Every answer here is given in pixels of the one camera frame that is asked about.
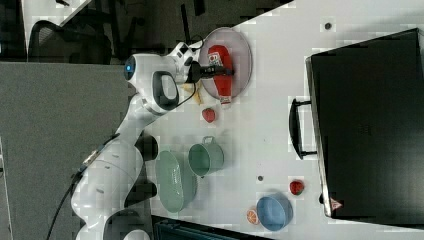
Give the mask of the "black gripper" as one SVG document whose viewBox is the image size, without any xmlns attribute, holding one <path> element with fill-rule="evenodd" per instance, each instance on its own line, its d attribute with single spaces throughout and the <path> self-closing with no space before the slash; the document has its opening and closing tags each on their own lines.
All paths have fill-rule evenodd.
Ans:
<svg viewBox="0 0 424 240">
<path fill-rule="evenodd" d="M 210 78 L 215 76 L 232 76 L 234 71 L 223 66 L 201 66 L 198 62 L 193 61 L 187 65 L 187 83 L 197 83 L 202 78 Z"/>
</svg>

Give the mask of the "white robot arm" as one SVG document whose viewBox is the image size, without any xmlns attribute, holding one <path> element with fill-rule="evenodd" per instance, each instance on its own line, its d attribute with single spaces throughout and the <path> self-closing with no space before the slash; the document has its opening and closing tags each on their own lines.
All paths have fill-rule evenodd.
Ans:
<svg viewBox="0 0 424 240">
<path fill-rule="evenodd" d="M 222 44 L 192 48 L 180 42 L 167 55 L 137 53 L 124 65 L 136 89 L 115 133 L 84 161 L 74 177 L 71 208 L 83 226 L 75 240 L 147 240 L 140 215 L 130 209 L 152 197 L 139 176 L 145 159 L 137 143 L 146 127 L 178 108 L 178 86 L 234 74 L 230 50 Z"/>
</svg>

